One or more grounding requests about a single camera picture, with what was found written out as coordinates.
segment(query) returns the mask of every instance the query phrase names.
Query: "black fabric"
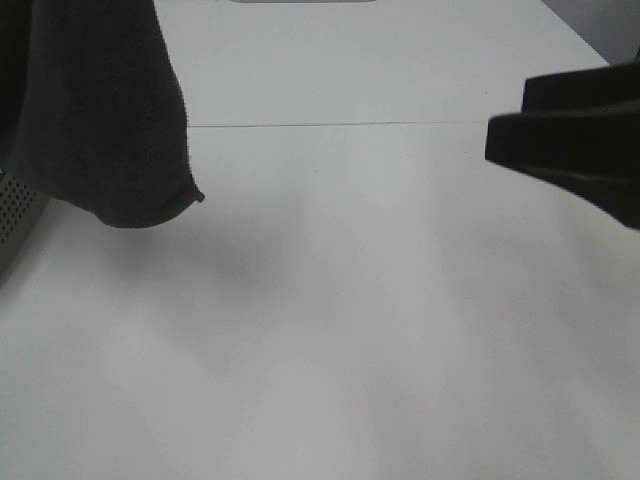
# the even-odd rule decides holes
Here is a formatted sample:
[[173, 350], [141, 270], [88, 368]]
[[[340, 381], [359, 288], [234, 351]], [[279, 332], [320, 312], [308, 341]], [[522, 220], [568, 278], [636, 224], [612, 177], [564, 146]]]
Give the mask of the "black fabric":
[[4, 0], [0, 168], [104, 223], [164, 223], [204, 195], [153, 0]]

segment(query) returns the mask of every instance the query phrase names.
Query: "white surface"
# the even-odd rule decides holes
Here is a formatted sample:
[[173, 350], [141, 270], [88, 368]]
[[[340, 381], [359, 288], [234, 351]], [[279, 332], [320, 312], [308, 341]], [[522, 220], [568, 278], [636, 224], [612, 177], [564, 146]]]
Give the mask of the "white surface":
[[605, 64], [540, 0], [157, 5], [192, 125], [484, 121]]
[[637, 234], [484, 130], [195, 129], [176, 221], [53, 204], [0, 290], [0, 478], [637, 478]]

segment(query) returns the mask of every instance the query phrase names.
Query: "perforated panel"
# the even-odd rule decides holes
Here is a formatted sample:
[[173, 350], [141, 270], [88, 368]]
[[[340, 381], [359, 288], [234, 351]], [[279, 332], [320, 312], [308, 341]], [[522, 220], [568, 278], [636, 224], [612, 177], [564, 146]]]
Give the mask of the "perforated panel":
[[0, 185], [0, 244], [3, 244], [17, 229], [38, 193], [11, 177]]
[[49, 197], [0, 170], [0, 284]]

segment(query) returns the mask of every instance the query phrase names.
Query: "black object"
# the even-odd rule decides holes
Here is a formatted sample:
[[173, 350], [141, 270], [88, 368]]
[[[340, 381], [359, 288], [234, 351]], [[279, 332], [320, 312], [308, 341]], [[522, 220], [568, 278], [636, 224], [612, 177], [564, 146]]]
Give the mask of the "black object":
[[640, 229], [640, 62], [527, 80], [522, 112], [490, 120], [485, 157]]
[[46, 195], [0, 171], [0, 280], [47, 202]]
[[115, 227], [203, 201], [153, 0], [3, 0], [0, 168]]

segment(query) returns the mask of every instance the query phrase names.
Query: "speaker grille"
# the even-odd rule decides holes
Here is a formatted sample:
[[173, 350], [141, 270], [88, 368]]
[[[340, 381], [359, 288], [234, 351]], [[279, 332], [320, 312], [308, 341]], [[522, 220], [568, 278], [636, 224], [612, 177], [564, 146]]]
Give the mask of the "speaker grille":
[[8, 177], [4, 182], [2, 179], [0, 178], [0, 245], [9, 240], [39, 195], [15, 178]]

